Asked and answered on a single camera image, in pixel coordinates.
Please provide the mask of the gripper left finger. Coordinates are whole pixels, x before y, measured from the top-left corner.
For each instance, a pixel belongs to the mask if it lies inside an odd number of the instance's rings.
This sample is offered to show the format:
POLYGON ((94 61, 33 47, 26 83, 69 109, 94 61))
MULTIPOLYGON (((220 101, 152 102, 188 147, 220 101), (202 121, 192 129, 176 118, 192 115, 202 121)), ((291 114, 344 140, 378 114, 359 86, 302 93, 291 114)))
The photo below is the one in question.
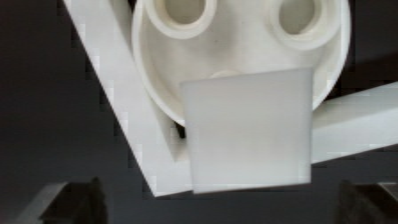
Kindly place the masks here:
POLYGON ((108 224, 99 178, 53 183, 40 189, 14 224, 108 224))

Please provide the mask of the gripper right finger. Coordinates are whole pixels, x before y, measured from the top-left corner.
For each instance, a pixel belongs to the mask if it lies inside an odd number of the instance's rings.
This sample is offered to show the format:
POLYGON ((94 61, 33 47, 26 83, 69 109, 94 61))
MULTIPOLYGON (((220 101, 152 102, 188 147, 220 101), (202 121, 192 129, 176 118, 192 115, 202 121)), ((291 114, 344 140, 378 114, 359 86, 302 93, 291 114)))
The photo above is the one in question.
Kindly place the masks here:
POLYGON ((337 224, 398 224, 398 183, 339 184, 337 224))

